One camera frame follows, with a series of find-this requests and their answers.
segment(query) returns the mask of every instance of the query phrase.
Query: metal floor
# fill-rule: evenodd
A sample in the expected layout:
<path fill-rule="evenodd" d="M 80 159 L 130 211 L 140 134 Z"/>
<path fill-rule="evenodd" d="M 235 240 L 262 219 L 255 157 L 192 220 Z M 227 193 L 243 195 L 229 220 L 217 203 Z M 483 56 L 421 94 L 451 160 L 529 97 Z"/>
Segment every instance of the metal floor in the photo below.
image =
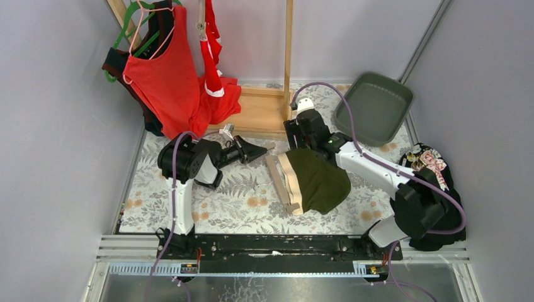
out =
<path fill-rule="evenodd" d="M 463 301 L 455 271 L 446 264 L 396 264 L 396 278 L 432 293 L 438 301 Z M 142 302 L 147 276 L 110 275 L 102 301 Z M 153 277 L 149 301 L 187 301 L 183 285 L 170 277 Z M 409 301 L 388 281 L 371 286 L 361 278 L 340 277 L 197 277 L 188 282 L 191 301 Z M 407 289 L 418 301 L 431 301 Z"/>

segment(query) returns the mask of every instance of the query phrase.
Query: clothes hanger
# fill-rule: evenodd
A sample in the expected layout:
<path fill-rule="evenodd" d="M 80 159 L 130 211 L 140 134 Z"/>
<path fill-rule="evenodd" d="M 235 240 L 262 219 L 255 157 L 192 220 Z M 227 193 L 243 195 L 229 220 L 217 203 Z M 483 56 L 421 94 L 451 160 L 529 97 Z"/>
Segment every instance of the clothes hanger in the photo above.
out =
<path fill-rule="evenodd" d="M 146 13 L 151 13 L 151 12 L 156 12 L 156 11 L 173 11 L 173 8 L 158 8 L 158 9 L 146 9 L 146 8 L 143 8 L 141 6 L 141 1 L 140 0 L 136 0 L 136 2 L 139 4 L 140 6 L 140 9 L 141 9 L 141 17 L 139 18 L 139 23 L 142 22 L 143 20 L 143 16 L 145 15 L 145 12 Z M 165 45 L 165 43 L 167 43 L 167 40 L 169 39 L 169 37 L 171 36 L 171 34 L 173 33 L 174 31 L 174 26 L 173 28 L 171 28 L 171 30 L 169 31 L 169 34 L 167 35 L 167 37 L 165 38 L 165 40 L 163 40 L 163 43 L 161 43 L 161 45 L 157 48 L 157 50 L 152 54 L 152 56 L 149 58 L 149 60 L 152 60 L 152 58 L 154 58 L 154 56 L 160 51 L 161 47 L 163 47 L 163 45 Z M 134 41 L 135 39 L 137 38 L 137 35 L 139 34 L 139 26 L 135 29 L 135 33 L 133 34 L 133 39 L 132 39 L 132 43 L 130 44 L 130 49 L 128 50 L 128 52 L 130 53 L 130 55 L 132 55 L 132 48 L 134 47 Z M 126 84 L 131 84 L 132 81 L 128 81 L 126 80 L 126 75 L 123 74 L 122 75 L 122 79 L 124 80 L 124 83 Z"/>
<path fill-rule="evenodd" d="M 206 1 L 205 0 L 198 0 L 198 1 L 200 3 L 200 13 L 199 13 L 200 16 L 199 16 L 199 22 L 197 24 L 197 28 L 200 30 L 200 37 L 203 38 L 203 37 L 206 37 L 206 23 L 205 23 Z M 141 1 L 140 0 L 136 0 L 136 2 L 141 5 Z M 143 20 L 143 15 L 144 15 L 145 12 L 156 12 L 156 11 L 165 11 L 165 10 L 173 11 L 172 8 L 145 9 L 143 7 L 140 7 L 140 9 L 141 9 L 141 17 L 139 18 L 139 22 L 141 22 Z M 169 31 L 169 34 L 167 35 L 165 40 L 163 40 L 163 43 L 161 43 L 161 45 L 152 54 L 152 56 L 149 58 L 149 60 L 152 60 L 152 58 L 154 58 L 154 56 L 160 51 L 161 47 L 163 45 L 165 45 L 165 43 L 167 43 L 167 40 L 169 39 L 169 37 L 171 36 L 173 31 L 174 31 L 174 26 L 173 26 L 173 28 L 171 28 L 171 30 Z M 130 55 L 132 55 L 132 48 L 133 48 L 134 41 L 135 41 L 135 38 L 137 37 L 138 33 L 139 33 L 139 27 L 137 27 L 137 29 L 135 30 L 135 33 L 133 34 L 132 43 L 130 44 L 130 49 L 128 50 Z M 126 83 L 128 85 L 133 82 L 133 81 L 126 80 L 126 75 L 124 75 L 124 74 L 122 75 L 122 79 L 124 80 L 124 83 Z"/>
<path fill-rule="evenodd" d="M 182 5 L 182 3 L 179 1 L 179 0 L 172 0 L 173 3 L 176 3 L 177 5 Z M 146 19 L 143 19 L 143 11 L 141 11 L 141 20 L 139 21 L 139 26 L 136 28 L 136 30 L 132 30 L 130 33 L 127 33 L 126 34 L 126 31 L 128 30 L 128 24 L 130 23 L 130 20 L 132 19 L 132 16 L 134 15 L 134 13 L 136 11 L 138 11 L 139 9 L 153 9 L 155 8 L 155 5 L 154 3 L 146 3 L 144 1 L 136 1 L 136 2 L 132 2 L 130 0 L 130 6 L 126 9 L 126 13 L 124 14 L 124 21 L 123 21 L 123 26 L 122 26 L 122 30 L 120 31 L 117 39 L 115 40 L 115 43 L 113 44 L 112 48 L 113 49 L 117 49 L 118 45 L 120 44 L 120 42 L 122 41 L 123 38 L 130 38 L 134 33 L 137 34 L 137 30 L 141 27 L 141 25 L 143 25 L 144 23 L 146 23 L 146 21 L 148 21 L 151 17 L 153 17 L 156 13 L 156 11 L 151 11 L 151 13 L 149 14 L 148 17 L 146 17 Z M 154 40 L 156 40 L 156 38 L 159 37 L 159 30 L 153 34 L 148 40 L 146 43 L 144 43 L 143 45 L 141 45 L 141 47 L 136 51 L 136 53 L 134 54 L 134 57 L 137 57 L 139 56 L 140 54 L 142 54 L 142 52 L 150 45 L 152 44 L 152 42 Z M 134 40 L 135 40 L 135 36 L 130 44 L 133 45 L 134 44 Z M 112 76 L 107 70 L 104 71 L 104 74 L 106 76 L 106 79 L 109 81 L 109 82 L 115 82 L 117 80 L 116 77 Z"/>

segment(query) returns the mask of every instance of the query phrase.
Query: green hanger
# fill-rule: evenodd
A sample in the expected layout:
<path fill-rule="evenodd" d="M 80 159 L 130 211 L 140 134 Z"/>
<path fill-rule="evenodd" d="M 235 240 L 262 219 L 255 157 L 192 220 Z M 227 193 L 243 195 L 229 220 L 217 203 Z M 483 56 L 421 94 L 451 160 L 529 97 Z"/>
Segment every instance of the green hanger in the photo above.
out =
<path fill-rule="evenodd" d="M 182 5 L 180 3 L 180 1 L 178 0 L 172 0 L 174 3 L 176 3 L 177 5 Z M 145 9 L 154 9 L 156 6 L 153 4 L 153 3 L 146 3 L 144 1 L 139 1 L 141 3 L 141 5 L 143 6 L 143 8 Z M 128 30 L 128 24 L 130 23 L 130 20 L 132 19 L 132 16 L 134 15 L 134 13 L 136 11 L 138 11 L 141 7 L 139 6 L 139 3 L 137 1 L 131 1 L 130 0 L 130 6 L 126 9 L 126 13 L 124 14 L 124 23 L 123 23 L 123 26 L 122 26 L 122 30 L 120 31 L 120 33 L 118 34 L 118 37 L 117 39 L 115 40 L 115 44 L 113 44 L 113 49 L 116 49 L 118 47 L 118 45 L 120 44 L 120 42 L 122 41 L 123 38 L 130 38 L 134 33 L 135 33 L 135 28 L 128 34 L 126 34 L 126 31 Z M 141 25 L 145 24 L 146 21 L 148 21 L 151 17 L 154 16 L 156 12 L 151 12 L 149 14 L 148 17 L 146 17 L 144 20 L 141 21 Z M 147 42 L 145 44 L 143 44 L 134 54 L 133 56 L 134 57 L 137 57 L 139 56 L 145 49 L 147 49 L 147 47 L 157 38 L 159 37 L 159 30 L 153 35 L 151 36 Z M 113 83 L 117 80 L 116 77 L 113 77 L 107 70 L 104 71 L 104 75 L 106 76 L 106 79 L 108 79 L 108 81 L 110 83 Z"/>

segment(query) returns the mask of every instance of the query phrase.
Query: dark green fabric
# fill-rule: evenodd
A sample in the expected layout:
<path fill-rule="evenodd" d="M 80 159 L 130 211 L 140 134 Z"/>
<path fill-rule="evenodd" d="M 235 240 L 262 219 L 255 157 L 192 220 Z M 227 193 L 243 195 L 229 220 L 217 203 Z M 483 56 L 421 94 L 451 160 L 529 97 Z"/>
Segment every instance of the dark green fabric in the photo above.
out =
<path fill-rule="evenodd" d="M 302 194 L 302 209 L 325 215 L 350 193 L 347 172 L 327 163 L 319 154 L 304 148 L 293 149 L 286 156 L 295 171 Z"/>

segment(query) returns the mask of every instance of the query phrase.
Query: wooden frame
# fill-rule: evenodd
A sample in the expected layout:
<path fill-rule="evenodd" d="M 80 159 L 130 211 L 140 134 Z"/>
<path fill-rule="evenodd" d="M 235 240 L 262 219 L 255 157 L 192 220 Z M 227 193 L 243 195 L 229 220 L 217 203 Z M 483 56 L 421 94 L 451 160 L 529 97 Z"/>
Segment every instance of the wooden frame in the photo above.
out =
<path fill-rule="evenodd" d="M 126 5 L 123 0 L 107 0 L 120 26 L 124 26 Z M 209 130 L 218 130 L 226 123 L 234 124 L 234 134 L 244 137 L 286 140 L 283 122 L 292 117 L 289 104 L 293 91 L 289 89 L 291 71 L 291 38 L 293 28 L 293 0 L 287 0 L 285 27 L 284 89 L 242 87 L 239 104 L 241 113 L 232 115 L 219 125 L 210 125 Z M 132 21 L 128 29 L 135 25 Z"/>

